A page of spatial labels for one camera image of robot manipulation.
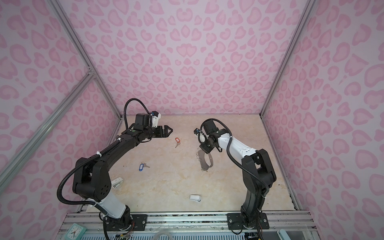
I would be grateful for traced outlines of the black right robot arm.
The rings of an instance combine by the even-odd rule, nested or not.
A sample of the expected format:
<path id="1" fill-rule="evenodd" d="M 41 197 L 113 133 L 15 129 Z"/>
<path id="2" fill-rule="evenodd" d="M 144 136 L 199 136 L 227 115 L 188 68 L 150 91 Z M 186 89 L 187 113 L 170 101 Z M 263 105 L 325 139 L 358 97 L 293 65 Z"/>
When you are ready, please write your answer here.
<path id="1" fill-rule="evenodd" d="M 240 213 L 228 215 L 229 229 L 269 229 L 269 221 L 262 208 L 277 176 L 268 152 L 251 148 L 237 140 L 231 130 L 217 119 L 205 120 L 199 129 L 194 130 L 194 134 L 206 154 L 213 149 L 225 152 L 242 170 L 247 194 Z"/>

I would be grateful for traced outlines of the red tagged key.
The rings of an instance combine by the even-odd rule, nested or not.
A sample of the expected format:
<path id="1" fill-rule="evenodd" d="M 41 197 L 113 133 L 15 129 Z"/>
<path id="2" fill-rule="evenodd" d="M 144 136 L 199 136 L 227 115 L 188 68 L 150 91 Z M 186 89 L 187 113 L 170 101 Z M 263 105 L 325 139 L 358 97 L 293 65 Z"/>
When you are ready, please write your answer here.
<path id="1" fill-rule="evenodd" d="M 181 140 L 179 138 L 175 138 L 175 140 L 176 140 L 175 148 L 177 148 L 181 144 Z"/>

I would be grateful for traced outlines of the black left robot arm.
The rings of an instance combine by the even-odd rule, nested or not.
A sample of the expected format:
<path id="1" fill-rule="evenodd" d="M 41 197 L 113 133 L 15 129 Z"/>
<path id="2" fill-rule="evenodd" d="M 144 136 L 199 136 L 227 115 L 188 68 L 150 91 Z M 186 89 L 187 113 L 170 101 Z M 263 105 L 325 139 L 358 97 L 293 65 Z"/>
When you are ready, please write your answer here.
<path id="1" fill-rule="evenodd" d="M 77 161 L 73 192 L 101 212 L 105 227 L 111 227 L 113 230 L 127 230 L 133 224 L 130 208 L 112 193 L 109 174 L 112 166 L 128 151 L 146 140 L 167 138 L 172 132 L 173 129 L 167 125 L 156 128 L 127 129 L 101 152 Z"/>

